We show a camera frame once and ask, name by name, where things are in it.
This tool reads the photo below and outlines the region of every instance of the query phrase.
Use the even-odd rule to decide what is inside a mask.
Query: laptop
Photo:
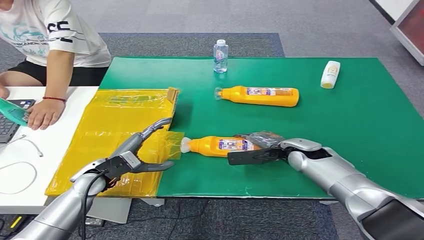
[[[34,99],[23,99],[23,100],[8,100],[11,103],[14,103],[20,106],[23,109],[28,109],[36,102]],[[3,114],[0,113],[0,145],[7,144],[12,140],[13,136],[19,129],[18,124],[14,123],[7,119]]]

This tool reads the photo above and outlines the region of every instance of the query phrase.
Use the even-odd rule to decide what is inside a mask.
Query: white t-shirt
[[[75,53],[74,67],[111,63],[106,43],[69,0],[14,0],[10,10],[0,10],[0,38],[41,66],[47,65],[49,50]]]

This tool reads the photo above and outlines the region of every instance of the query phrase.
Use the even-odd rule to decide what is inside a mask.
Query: water bottle
[[[225,40],[220,39],[216,41],[216,44],[213,46],[213,60],[215,62],[215,67],[213,68],[215,72],[221,74],[227,71],[228,45]]]

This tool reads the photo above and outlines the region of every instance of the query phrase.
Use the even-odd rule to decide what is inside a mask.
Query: cable
[[[85,190],[84,196],[82,198],[82,218],[81,218],[81,239],[82,240],[86,240],[86,212],[87,212],[87,198],[89,197],[89,191],[90,188],[92,187],[92,185],[94,184],[94,182],[99,179],[100,177],[102,177],[103,175],[105,175],[108,171],[102,171],[101,173],[97,174],[97,176],[95,176],[91,182],[88,184],[87,189]]]
[[[8,142],[8,143],[6,143],[6,144],[3,144],[3,145],[0,145],[0,149],[1,148],[4,148],[4,147],[6,147],[6,146],[8,146],[8,145],[10,145],[10,144],[12,144],[12,143],[15,143],[16,141],[18,141],[18,140],[24,140],[24,141],[28,141],[28,142],[30,142],[33,146],[34,146],[34,148],[35,149],[37,149],[37,154],[38,154],[38,156],[41,158],[41,157],[43,157],[44,156],[44,154],[43,154],[43,152],[41,152],[41,150],[39,149],[39,147],[33,142],[33,141],[31,141],[31,140],[29,140],[29,139],[24,139],[24,138],[26,138],[27,137],[27,135],[25,135],[25,134],[22,134],[19,138],[17,138],[17,139],[15,139],[15,140],[13,140],[13,141],[10,141],[10,142]]]
[[[200,211],[199,214],[185,216],[185,217],[162,217],[162,216],[154,216],[154,217],[149,217],[149,218],[144,218],[144,219],[134,219],[134,220],[129,221],[129,222],[124,223],[124,224],[120,224],[119,223],[119,224],[115,224],[115,225],[111,225],[111,226],[104,226],[104,227],[102,227],[102,230],[97,231],[97,232],[91,234],[91,236],[89,238],[87,238],[87,239],[91,239],[91,238],[93,238],[94,236],[96,236],[97,234],[99,234],[99,233],[101,233],[103,231],[106,231],[106,230],[109,230],[109,229],[114,229],[116,227],[126,226],[126,225],[133,224],[133,223],[145,222],[145,221],[150,221],[150,220],[159,220],[159,219],[163,219],[163,220],[177,220],[178,221],[178,220],[184,220],[184,219],[201,217],[201,216],[203,216],[203,214],[205,214],[205,211],[206,211],[209,203],[210,203],[210,201],[208,200],[203,205],[203,207],[202,207],[202,209],[201,209],[201,211]]]
[[[169,233],[169,235],[168,235],[167,240],[170,240],[170,239],[171,239],[171,236],[172,236],[172,234],[174,233],[175,228],[177,227],[178,220],[179,220],[179,218],[180,218],[180,213],[181,213],[181,202],[179,202],[179,203],[178,203],[178,212],[177,212],[177,214],[176,214],[176,218],[177,218],[177,219],[175,220],[175,223],[174,223],[174,225],[173,225],[173,227],[172,227],[171,232],[170,232],[170,233]]]
[[[6,225],[6,221],[4,219],[0,218],[1,226],[0,226],[0,233],[3,231],[3,228]],[[3,238],[3,240],[8,239],[9,237],[13,237],[17,234],[17,232],[9,232],[7,235],[0,235],[0,238]]]
[[[37,178],[37,169],[36,169],[36,167],[34,166],[34,165],[32,165],[31,163],[29,163],[29,162],[26,162],[26,161],[19,161],[19,162],[15,162],[15,163],[12,163],[12,164],[9,164],[9,165],[6,165],[6,166],[2,166],[2,167],[0,167],[0,170],[2,170],[2,169],[5,169],[5,168],[7,168],[7,167],[10,167],[10,166],[13,166],[13,165],[15,165],[15,164],[28,164],[32,169],[34,169],[34,178],[32,179],[32,181],[31,181],[31,183],[29,183],[29,185],[28,186],[26,186],[24,189],[22,189],[22,190],[19,190],[19,191],[17,191],[17,192],[13,192],[13,193],[7,193],[7,192],[1,192],[0,191],[0,194],[4,194],[4,195],[15,195],[15,194],[19,194],[19,193],[22,193],[23,191],[25,191],[25,190],[27,190],[29,187],[31,187],[31,185],[36,181],[36,178]]]

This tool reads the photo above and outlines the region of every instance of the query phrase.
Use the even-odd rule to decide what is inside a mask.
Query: white cable
[[[10,144],[12,144],[12,143],[14,143],[14,142],[18,141],[18,140],[25,140],[25,141],[30,142],[30,143],[34,146],[34,148],[35,148],[35,149],[37,149],[38,156],[43,157],[43,156],[44,156],[44,154],[40,151],[39,147],[38,147],[38,146],[37,146],[37,145],[36,145],[33,141],[31,141],[31,140],[29,140],[29,139],[24,139],[24,138],[26,138],[26,137],[27,137],[27,135],[22,134],[22,136],[20,136],[19,138],[15,139],[15,140],[13,140],[13,141],[10,141],[10,142],[8,142],[8,143],[6,143],[6,144],[0,145],[0,149],[1,149],[1,148],[6,147],[7,145],[10,145]]]
[[[10,166],[13,166],[13,165],[15,165],[15,164],[28,164],[33,170],[34,170],[34,178],[32,179],[32,181],[28,184],[28,186],[26,186],[24,189],[22,189],[22,190],[19,190],[19,191],[17,191],[17,192],[13,192],[13,193],[8,193],[8,192],[1,192],[0,191],[0,194],[4,194],[4,195],[15,195],[15,194],[19,194],[19,193],[22,193],[23,191],[25,191],[25,190],[27,190],[29,187],[31,187],[31,185],[36,181],[36,178],[37,178],[37,169],[36,169],[36,167],[34,166],[34,165],[32,165],[31,163],[29,163],[29,162],[26,162],[26,161],[19,161],[19,162],[15,162],[15,163],[12,163],[12,164],[9,164],[9,165],[6,165],[6,166],[2,166],[2,167],[0,167],[0,170],[2,170],[2,169],[5,169],[5,168],[7,168],[7,167],[10,167]]]

